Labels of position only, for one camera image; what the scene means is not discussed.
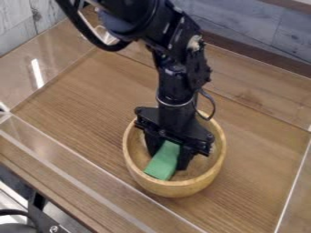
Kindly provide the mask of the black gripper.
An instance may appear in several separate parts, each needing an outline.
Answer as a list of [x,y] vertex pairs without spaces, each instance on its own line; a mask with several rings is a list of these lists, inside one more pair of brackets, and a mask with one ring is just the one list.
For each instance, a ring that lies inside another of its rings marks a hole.
[[186,170],[195,154],[210,155],[215,136],[196,119],[194,104],[135,108],[135,127],[144,133],[148,153],[153,156],[166,140],[182,145],[178,170]]

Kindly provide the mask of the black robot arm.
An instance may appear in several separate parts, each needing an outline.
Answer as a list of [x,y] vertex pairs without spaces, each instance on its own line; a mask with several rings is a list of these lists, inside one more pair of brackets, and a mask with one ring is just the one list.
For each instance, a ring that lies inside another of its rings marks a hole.
[[199,24],[170,0],[87,0],[97,8],[105,30],[117,39],[107,45],[71,0],[55,1],[99,49],[116,52],[135,41],[145,44],[158,72],[158,106],[135,109],[135,127],[144,133],[151,154],[167,141],[180,146],[176,168],[187,169],[194,156],[206,156],[215,142],[215,136],[198,121],[198,96],[211,76]]

